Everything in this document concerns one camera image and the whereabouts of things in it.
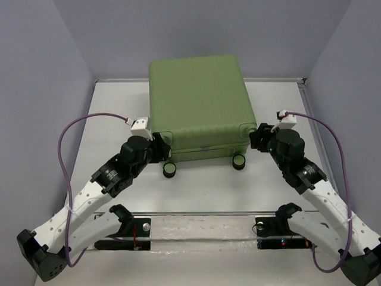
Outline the green hard-shell suitcase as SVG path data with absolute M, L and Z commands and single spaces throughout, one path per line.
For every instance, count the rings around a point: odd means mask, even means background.
M 242 170 L 257 121 L 234 55 L 157 60 L 149 64 L 152 131 L 171 148 L 163 175 L 183 161 L 230 157 Z

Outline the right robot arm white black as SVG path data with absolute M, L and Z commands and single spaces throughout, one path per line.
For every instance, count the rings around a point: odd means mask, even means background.
M 250 133 L 251 148 L 269 153 L 283 179 L 309 201 L 330 225 L 309 218 L 294 203 L 275 212 L 274 227 L 292 231 L 340 261 L 339 269 L 354 285 L 367 285 L 380 275 L 380 235 L 370 229 L 332 187 L 317 164 L 305 157 L 305 142 L 293 129 L 262 123 Z

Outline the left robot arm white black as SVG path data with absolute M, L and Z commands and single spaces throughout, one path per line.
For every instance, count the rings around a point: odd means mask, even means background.
M 87 219 L 131 186 L 148 164 L 161 163 L 170 156 L 171 147 L 158 132 L 149 139 L 133 135 L 58 213 L 34 230 L 22 230 L 17 235 L 18 246 L 38 277 L 50 281 L 69 265 L 71 256 L 81 256 L 96 240 L 128 234 L 133 215 L 121 204 L 91 223 Z

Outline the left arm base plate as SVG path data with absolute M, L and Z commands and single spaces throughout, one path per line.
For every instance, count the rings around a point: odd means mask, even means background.
M 151 249 L 151 218 L 135 217 L 129 229 L 119 230 L 98 240 L 93 247 L 105 251 L 149 251 Z

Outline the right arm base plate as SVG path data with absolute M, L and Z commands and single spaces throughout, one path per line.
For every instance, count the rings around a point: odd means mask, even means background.
M 295 232 L 292 232 L 286 220 L 278 217 L 256 217 L 252 227 L 257 236 L 259 250 L 293 250 L 311 249 L 312 243 Z

